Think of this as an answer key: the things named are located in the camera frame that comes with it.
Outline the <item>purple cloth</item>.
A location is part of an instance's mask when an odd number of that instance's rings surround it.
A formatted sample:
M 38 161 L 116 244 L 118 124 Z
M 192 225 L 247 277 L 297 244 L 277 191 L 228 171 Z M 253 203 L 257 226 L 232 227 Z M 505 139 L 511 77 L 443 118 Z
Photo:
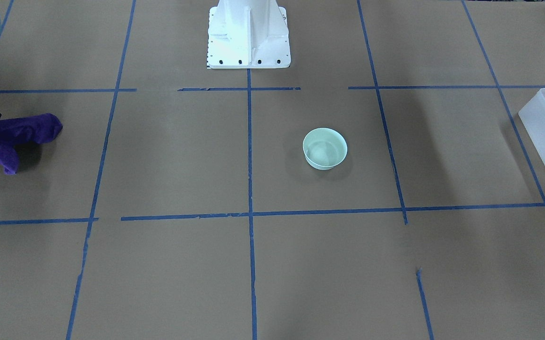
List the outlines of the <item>purple cloth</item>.
M 24 144 L 47 144 L 61 133 L 63 124 L 50 113 L 26 118 L 0 121 L 0 166 L 7 175 L 17 173 L 20 157 L 16 146 Z

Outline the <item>mint green bowl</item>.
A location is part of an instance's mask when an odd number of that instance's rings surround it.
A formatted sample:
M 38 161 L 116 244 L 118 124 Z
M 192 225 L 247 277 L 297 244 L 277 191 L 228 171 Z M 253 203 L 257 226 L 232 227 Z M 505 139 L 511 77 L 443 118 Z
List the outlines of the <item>mint green bowl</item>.
M 344 136 L 334 129 L 320 127 L 308 132 L 302 142 L 306 162 L 316 170 L 330 170 L 348 154 Z

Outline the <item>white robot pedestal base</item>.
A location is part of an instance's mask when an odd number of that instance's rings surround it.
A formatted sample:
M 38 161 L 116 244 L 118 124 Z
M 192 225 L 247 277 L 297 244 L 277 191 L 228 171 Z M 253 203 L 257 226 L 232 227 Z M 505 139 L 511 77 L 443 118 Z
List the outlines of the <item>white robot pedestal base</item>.
M 209 69 L 290 67 L 287 11 L 276 0 L 219 0 L 208 19 Z

